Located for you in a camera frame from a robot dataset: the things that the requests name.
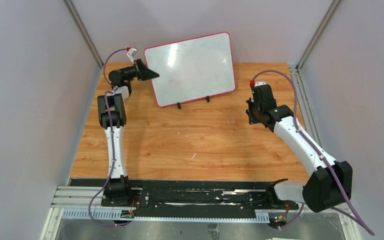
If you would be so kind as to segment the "pink framed whiteboard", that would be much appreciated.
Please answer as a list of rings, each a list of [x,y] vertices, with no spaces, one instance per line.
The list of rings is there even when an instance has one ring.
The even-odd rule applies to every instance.
[[[159,74],[151,80],[159,107],[208,99],[237,88],[227,31],[147,47],[143,54],[148,68]]]

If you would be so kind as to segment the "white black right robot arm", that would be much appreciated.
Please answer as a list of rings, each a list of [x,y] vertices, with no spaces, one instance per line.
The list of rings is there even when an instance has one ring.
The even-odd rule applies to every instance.
[[[269,193],[274,201],[306,204],[319,213],[351,198],[353,169],[325,152],[306,132],[287,105],[277,105],[270,85],[251,82],[252,96],[246,101],[248,122],[263,124],[279,136],[304,166],[307,182],[281,179],[273,182]]]

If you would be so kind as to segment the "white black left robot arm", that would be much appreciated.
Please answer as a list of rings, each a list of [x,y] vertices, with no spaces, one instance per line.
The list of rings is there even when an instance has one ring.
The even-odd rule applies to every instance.
[[[134,196],[124,160],[123,136],[127,123],[124,100],[132,94],[131,82],[147,81],[160,75],[149,69],[139,58],[131,66],[112,70],[109,81],[112,90],[97,97],[98,120],[104,129],[108,151],[108,174],[102,189],[103,206],[125,207],[133,203]]]

